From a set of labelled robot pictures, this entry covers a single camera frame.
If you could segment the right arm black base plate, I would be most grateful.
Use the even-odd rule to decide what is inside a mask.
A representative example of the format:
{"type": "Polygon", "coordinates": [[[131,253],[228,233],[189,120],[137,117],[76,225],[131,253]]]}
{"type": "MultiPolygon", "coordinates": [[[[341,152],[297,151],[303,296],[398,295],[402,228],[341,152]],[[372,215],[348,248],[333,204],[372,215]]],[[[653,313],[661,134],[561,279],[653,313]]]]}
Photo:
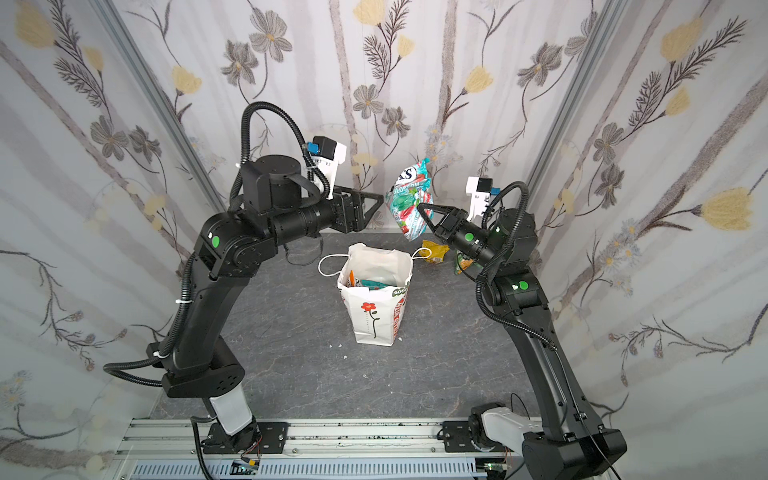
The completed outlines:
{"type": "Polygon", "coordinates": [[[443,443],[446,453],[522,453],[523,432],[514,423],[494,421],[485,426],[468,420],[446,420],[435,438],[443,443]]]}

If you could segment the green snack packet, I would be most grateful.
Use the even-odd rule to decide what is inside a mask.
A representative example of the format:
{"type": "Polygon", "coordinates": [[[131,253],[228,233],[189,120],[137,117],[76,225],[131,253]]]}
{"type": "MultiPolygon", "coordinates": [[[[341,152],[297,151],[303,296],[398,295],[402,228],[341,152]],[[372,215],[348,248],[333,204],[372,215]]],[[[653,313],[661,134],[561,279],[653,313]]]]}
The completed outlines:
{"type": "Polygon", "coordinates": [[[473,263],[474,261],[471,258],[466,257],[461,252],[457,252],[455,257],[455,274],[462,275],[464,272],[469,272],[473,263]]]}

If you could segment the yellow snack packet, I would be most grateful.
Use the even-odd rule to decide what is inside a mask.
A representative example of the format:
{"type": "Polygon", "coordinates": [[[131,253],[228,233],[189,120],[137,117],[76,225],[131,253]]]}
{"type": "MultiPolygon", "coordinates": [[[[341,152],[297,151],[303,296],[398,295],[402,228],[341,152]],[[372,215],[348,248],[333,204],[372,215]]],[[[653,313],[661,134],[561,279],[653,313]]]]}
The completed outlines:
{"type": "Polygon", "coordinates": [[[440,264],[444,262],[445,256],[449,251],[450,247],[448,245],[423,240],[416,254],[430,264],[440,264]]]}

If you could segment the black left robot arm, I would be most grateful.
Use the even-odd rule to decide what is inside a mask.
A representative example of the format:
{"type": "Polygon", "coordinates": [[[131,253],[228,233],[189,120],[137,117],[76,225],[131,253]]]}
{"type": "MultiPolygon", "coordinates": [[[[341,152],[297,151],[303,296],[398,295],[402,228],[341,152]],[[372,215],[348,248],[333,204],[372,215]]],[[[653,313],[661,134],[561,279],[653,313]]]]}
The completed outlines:
{"type": "Polygon", "coordinates": [[[241,386],[245,370],[222,336],[232,307],[280,247],[327,228],[359,232],[383,197],[341,186],[325,193],[285,155],[243,163],[233,192],[228,210],[204,223],[182,277],[178,317],[149,352],[165,370],[166,395],[203,400],[224,448],[238,451],[257,441],[258,426],[241,386]]]}

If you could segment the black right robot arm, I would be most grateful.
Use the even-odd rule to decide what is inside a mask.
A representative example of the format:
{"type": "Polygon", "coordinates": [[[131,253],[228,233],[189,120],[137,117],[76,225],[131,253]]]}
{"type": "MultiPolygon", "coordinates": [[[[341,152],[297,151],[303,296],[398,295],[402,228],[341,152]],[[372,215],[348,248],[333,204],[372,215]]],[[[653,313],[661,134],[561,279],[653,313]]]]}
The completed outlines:
{"type": "Polygon", "coordinates": [[[501,403],[475,407],[470,438],[478,450],[503,447],[518,453],[534,479],[589,479],[615,469],[627,451],[623,434],[608,428],[581,389],[563,353],[541,283],[529,267],[536,246],[534,217],[505,210],[496,225],[480,227],[466,211],[421,204],[429,229],[487,273],[475,277],[483,314],[501,324],[513,341],[533,388],[540,419],[514,413],[501,403]],[[500,263],[490,267],[493,258],[500,263]]]}

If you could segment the white teal candy packet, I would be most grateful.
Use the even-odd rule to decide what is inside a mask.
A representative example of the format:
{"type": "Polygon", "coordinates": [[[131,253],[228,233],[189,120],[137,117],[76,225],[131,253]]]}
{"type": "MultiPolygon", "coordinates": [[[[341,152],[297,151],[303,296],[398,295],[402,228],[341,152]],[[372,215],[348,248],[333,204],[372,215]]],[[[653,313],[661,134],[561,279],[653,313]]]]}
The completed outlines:
{"type": "Polygon", "coordinates": [[[429,158],[405,168],[385,195],[385,202],[404,236],[413,241],[427,229],[418,206],[432,201],[429,158]]]}

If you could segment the white paper bag red flower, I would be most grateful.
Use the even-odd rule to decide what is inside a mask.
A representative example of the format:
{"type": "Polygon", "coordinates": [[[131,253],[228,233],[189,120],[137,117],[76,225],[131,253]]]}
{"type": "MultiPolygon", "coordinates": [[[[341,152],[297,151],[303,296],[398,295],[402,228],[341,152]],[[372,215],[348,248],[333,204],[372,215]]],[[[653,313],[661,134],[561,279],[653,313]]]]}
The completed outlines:
{"type": "Polygon", "coordinates": [[[413,275],[414,253],[384,250],[363,243],[351,245],[341,257],[345,264],[334,272],[336,286],[359,344],[390,347],[397,339],[413,275]],[[357,286],[348,287],[352,270],[357,286]]]}

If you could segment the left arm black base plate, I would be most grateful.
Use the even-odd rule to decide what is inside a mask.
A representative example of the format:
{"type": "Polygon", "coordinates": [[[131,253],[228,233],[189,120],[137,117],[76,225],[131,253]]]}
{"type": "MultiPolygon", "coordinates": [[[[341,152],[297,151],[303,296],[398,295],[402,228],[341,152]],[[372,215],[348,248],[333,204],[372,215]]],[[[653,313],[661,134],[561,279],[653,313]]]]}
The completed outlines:
{"type": "Polygon", "coordinates": [[[214,422],[202,440],[205,454],[282,454],[288,437],[288,422],[252,421],[238,433],[229,435],[214,422]]]}

